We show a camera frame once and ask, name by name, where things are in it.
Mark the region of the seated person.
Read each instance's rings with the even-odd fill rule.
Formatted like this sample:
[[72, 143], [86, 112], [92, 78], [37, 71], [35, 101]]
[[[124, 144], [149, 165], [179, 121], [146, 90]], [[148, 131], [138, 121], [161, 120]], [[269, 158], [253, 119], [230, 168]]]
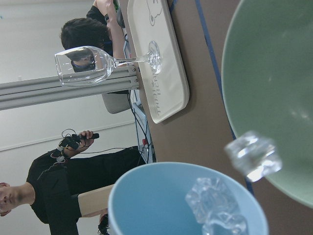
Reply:
[[85, 18], [72, 19], [63, 25], [60, 37], [65, 50], [93, 46], [114, 58], [126, 58], [124, 32], [118, 24], [113, 0], [95, 0]]

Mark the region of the falling clear ice cube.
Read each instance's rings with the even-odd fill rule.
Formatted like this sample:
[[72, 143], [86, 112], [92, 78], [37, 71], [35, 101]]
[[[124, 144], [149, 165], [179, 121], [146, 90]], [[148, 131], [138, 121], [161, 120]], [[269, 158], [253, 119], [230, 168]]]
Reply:
[[232, 166], [250, 182], [274, 174], [282, 169], [274, 140], [255, 131], [248, 131], [232, 142], [224, 150]]

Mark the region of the cream bear tray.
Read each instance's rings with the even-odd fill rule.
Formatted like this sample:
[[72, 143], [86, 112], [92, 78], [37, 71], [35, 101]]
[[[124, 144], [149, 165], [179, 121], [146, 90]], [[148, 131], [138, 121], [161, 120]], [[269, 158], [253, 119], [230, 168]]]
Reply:
[[151, 41], [158, 44], [161, 72], [139, 63], [148, 107], [154, 123], [160, 123], [180, 110], [189, 100], [189, 86], [181, 59], [169, 7], [165, 0], [131, 0], [128, 23], [137, 56], [148, 52]]

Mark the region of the light blue plastic cup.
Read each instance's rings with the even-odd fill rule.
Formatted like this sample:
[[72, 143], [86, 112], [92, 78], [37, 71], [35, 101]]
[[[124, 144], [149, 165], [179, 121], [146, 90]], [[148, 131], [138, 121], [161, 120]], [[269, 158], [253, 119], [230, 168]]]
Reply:
[[267, 219], [252, 194], [218, 171], [187, 163], [163, 162], [134, 168], [115, 183], [109, 196], [113, 235], [202, 235], [185, 196], [197, 178], [221, 178], [234, 194], [248, 235], [267, 235]]

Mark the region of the clear wine glass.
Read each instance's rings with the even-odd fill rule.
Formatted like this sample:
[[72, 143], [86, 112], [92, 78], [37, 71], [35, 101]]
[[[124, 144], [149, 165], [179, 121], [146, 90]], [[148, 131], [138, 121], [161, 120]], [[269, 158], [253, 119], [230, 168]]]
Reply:
[[136, 58], [114, 58], [104, 50], [93, 46], [75, 47], [55, 54], [60, 83], [67, 87], [97, 85], [107, 80], [117, 67], [139, 62], [148, 64], [152, 74], [161, 72], [161, 55], [155, 41], [149, 43], [145, 55]]

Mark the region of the aluminium frame post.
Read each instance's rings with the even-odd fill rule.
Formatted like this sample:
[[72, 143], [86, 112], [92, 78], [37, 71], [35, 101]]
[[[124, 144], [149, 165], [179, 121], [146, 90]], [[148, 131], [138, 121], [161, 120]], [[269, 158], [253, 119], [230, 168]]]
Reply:
[[102, 93], [134, 90], [139, 88], [136, 72], [137, 68], [134, 65], [117, 68], [107, 80], [88, 87], [62, 86], [56, 76], [1, 83], [0, 109], [8, 110]]

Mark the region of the ice cubes in cup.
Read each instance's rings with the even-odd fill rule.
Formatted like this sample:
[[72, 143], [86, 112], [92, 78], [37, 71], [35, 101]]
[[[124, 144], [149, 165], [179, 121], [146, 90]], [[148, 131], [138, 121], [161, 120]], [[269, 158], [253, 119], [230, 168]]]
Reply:
[[221, 178], [197, 178], [185, 200], [203, 235], [249, 234], [247, 220]]

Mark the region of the standing person in black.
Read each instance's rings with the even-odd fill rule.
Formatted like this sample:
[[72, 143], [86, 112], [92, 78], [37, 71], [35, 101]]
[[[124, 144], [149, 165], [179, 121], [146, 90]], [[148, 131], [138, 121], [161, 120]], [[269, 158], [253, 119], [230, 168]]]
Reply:
[[23, 185], [0, 185], [0, 214], [6, 216], [18, 206], [28, 204], [35, 215], [58, 231], [61, 214], [73, 226], [83, 216], [78, 195], [113, 185], [127, 171], [145, 164], [137, 146], [89, 158], [76, 158], [98, 138], [84, 131], [65, 137], [59, 146], [36, 158]]

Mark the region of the green ceramic bowl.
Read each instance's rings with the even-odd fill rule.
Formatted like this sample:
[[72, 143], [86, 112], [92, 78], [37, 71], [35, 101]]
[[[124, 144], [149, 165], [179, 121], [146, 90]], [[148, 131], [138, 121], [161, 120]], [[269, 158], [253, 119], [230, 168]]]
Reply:
[[313, 205], [313, 3], [242, 0], [222, 58], [227, 116], [236, 136], [275, 141], [283, 167], [268, 180]]

